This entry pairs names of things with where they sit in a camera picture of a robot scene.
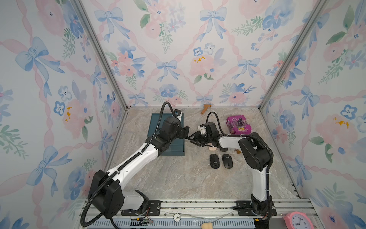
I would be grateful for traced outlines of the teal drawer cabinet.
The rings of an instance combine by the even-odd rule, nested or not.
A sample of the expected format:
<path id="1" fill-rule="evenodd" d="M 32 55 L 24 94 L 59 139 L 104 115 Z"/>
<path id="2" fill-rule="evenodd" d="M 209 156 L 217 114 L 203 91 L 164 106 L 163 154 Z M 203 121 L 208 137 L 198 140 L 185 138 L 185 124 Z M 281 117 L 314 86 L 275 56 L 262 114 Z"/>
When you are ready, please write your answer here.
<path id="1" fill-rule="evenodd" d="M 177 138 L 177 128 L 183 127 L 184 117 L 181 120 L 172 114 L 163 113 L 159 123 L 156 136 L 152 144 L 159 146 L 160 156 L 184 156 L 185 143 L 183 139 Z"/>

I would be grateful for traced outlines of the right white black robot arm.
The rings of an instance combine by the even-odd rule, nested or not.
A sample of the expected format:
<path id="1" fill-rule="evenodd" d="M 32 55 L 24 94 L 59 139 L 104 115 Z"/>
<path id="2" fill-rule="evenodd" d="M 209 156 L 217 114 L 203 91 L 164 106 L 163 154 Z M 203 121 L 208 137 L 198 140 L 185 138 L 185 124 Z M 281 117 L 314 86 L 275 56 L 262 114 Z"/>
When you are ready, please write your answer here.
<path id="1" fill-rule="evenodd" d="M 201 134 L 196 132 L 188 137 L 191 143 L 206 147 L 211 144 L 219 149 L 239 149 L 247 165 L 252 169 L 253 191 L 251 210 L 257 216 L 272 216 L 272 197 L 270 194 L 270 168 L 274 154 L 258 133 L 250 135 Z"/>

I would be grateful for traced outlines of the pink alarm clock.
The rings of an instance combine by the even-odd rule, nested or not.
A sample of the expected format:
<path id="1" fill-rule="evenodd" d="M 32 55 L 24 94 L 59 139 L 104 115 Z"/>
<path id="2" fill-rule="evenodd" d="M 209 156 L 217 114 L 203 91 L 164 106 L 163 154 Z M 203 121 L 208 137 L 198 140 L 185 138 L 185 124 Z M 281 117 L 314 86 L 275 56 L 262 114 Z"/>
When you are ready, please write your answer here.
<path id="1" fill-rule="evenodd" d="M 288 229 L 314 229 L 310 218 L 302 212 L 288 213 L 283 219 Z"/>

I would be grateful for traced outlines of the black computer mouse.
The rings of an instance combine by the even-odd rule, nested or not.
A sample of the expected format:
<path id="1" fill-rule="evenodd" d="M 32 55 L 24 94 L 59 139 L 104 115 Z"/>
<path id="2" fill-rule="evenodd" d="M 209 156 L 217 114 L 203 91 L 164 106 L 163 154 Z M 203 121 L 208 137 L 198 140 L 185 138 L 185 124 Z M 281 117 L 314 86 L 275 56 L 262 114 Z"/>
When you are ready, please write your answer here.
<path id="1" fill-rule="evenodd" d="M 220 168 L 220 160 L 217 154 L 211 154 L 209 156 L 209 160 L 210 160 L 210 166 L 213 169 L 218 169 Z"/>
<path id="2" fill-rule="evenodd" d="M 233 159 L 229 154 L 223 154 L 222 155 L 222 161 L 223 161 L 223 165 L 226 169 L 232 169 L 233 168 Z"/>

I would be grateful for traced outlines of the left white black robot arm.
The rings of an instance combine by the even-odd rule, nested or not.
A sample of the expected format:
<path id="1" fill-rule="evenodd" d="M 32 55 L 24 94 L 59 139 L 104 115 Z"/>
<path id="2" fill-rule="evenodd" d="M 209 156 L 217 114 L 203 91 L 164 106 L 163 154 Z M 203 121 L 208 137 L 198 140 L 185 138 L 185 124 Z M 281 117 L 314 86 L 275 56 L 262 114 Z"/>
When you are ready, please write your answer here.
<path id="1" fill-rule="evenodd" d="M 133 210 L 144 214 L 149 198 L 142 192 L 123 192 L 128 182 L 148 163 L 169 149 L 175 139 L 187 139 L 189 127 L 183 127 L 180 119 L 170 116 L 163 122 L 158 134 L 146 142 L 129 158 L 107 172 L 99 170 L 93 176 L 87 206 L 94 206 L 107 219 L 121 210 Z"/>

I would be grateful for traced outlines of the pink computer mouse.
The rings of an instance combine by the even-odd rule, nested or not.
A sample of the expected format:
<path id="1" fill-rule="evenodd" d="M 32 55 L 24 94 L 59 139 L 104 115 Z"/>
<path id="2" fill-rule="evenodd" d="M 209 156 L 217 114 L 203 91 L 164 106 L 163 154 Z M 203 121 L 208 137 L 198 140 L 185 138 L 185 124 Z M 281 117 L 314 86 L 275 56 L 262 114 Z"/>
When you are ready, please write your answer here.
<path id="1" fill-rule="evenodd" d="M 208 149 L 210 151 L 216 151 L 217 150 L 217 147 L 214 147 L 214 146 L 208 146 Z"/>

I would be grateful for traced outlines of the purple snack bag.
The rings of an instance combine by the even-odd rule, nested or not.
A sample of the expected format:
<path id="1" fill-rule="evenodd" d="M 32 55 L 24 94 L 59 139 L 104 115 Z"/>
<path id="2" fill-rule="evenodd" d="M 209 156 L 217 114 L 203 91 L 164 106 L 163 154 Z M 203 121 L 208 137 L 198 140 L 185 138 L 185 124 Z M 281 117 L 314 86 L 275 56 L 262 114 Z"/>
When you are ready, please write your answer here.
<path id="1" fill-rule="evenodd" d="M 226 125 L 232 135 L 249 135 L 252 132 L 252 127 L 244 115 L 228 117 Z"/>

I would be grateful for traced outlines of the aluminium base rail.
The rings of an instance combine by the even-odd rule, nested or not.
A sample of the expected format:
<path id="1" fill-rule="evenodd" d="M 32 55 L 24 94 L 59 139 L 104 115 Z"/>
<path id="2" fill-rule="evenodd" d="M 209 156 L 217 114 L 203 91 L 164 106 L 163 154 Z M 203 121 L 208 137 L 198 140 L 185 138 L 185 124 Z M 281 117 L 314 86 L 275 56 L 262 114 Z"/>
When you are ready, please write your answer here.
<path id="1" fill-rule="evenodd" d="M 100 218 L 92 229 L 199 229 L 204 223 L 212 223 L 214 229 L 285 229 L 285 216 L 295 211 L 310 219 L 315 229 L 322 224 L 309 199 L 274 199 L 276 215 L 266 224 L 255 222 L 249 212 L 233 210 L 233 206 L 248 203 L 247 199 L 162 199 L 152 207 L 144 221 L 137 216 L 118 213 L 113 221 Z"/>

